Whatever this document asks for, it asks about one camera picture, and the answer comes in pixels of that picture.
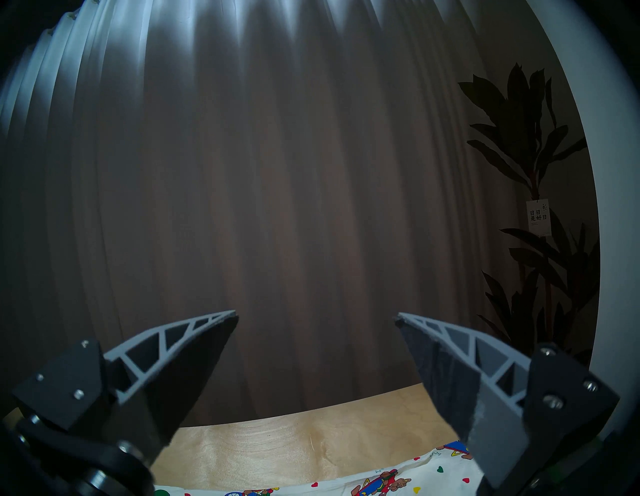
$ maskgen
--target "curtain fold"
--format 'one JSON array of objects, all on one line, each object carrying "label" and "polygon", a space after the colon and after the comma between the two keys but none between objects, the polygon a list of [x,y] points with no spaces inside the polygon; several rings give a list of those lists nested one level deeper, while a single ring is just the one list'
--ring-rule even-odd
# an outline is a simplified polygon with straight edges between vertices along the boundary
[{"label": "curtain fold", "polygon": [[478,328],[481,271],[517,278],[492,257],[516,196],[466,144],[457,82],[482,61],[456,29],[432,0],[65,15],[0,92],[3,392],[85,336],[226,309],[186,424],[418,382],[394,314]]}]

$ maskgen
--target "wood surface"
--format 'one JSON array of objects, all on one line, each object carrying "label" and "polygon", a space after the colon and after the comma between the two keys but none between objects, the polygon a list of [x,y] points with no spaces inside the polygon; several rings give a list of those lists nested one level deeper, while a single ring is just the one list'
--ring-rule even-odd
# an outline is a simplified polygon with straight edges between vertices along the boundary
[{"label": "wood surface", "polygon": [[455,441],[421,384],[236,424],[186,427],[152,467],[156,484],[245,490],[389,467]]}]

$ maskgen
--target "curtain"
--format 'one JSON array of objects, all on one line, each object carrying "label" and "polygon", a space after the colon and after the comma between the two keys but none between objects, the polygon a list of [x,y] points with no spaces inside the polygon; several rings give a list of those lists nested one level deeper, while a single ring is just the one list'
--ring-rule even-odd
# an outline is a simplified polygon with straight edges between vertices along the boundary
[{"label": "curtain", "polygon": [[418,382],[400,311],[480,328],[516,194],[465,143],[483,63],[447,8],[86,0],[45,31],[0,93],[4,403],[76,340],[219,310],[185,425]]}]

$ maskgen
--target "white fabric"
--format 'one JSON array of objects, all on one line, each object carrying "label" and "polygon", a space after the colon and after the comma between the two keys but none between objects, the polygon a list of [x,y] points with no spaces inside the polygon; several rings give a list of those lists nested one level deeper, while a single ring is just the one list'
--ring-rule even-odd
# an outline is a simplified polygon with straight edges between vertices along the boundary
[{"label": "white fabric", "polygon": [[[372,496],[386,494],[386,490],[373,492],[377,487],[376,479],[385,472],[397,470],[394,476],[397,486],[391,485],[388,496],[465,496],[475,495],[482,480],[482,471],[474,462],[462,458],[464,452],[444,447],[408,460],[393,467],[381,468],[370,472],[363,472],[353,476],[342,477],[333,481],[320,481],[288,488],[272,488],[270,496],[315,495],[315,496]],[[229,491],[205,491],[176,488],[171,486],[156,486],[155,496],[243,496],[247,495],[246,488],[231,488]],[[261,491],[253,489],[248,496],[259,496]]]}]

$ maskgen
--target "screw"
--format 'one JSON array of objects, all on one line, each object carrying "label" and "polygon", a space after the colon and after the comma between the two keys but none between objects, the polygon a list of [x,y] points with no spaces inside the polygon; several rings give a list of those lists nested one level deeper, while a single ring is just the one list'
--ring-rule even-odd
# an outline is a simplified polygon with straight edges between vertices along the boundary
[{"label": "screw", "polygon": [[598,390],[598,385],[594,381],[587,380],[583,382],[582,385],[584,385],[590,393],[595,393]]},{"label": "screw", "polygon": [[542,402],[551,408],[551,410],[560,410],[561,408],[564,408],[564,401],[558,398],[555,394],[547,394],[542,399]]},{"label": "screw", "polygon": [[138,448],[133,446],[133,444],[131,444],[129,441],[118,441],[117,446],[120,449],[120,451],[122,451],[123,453],[132,454],[133,456],[138,458],[142,463],[145,462],[145,457],[144,455],[142,455],[142,452]]}]

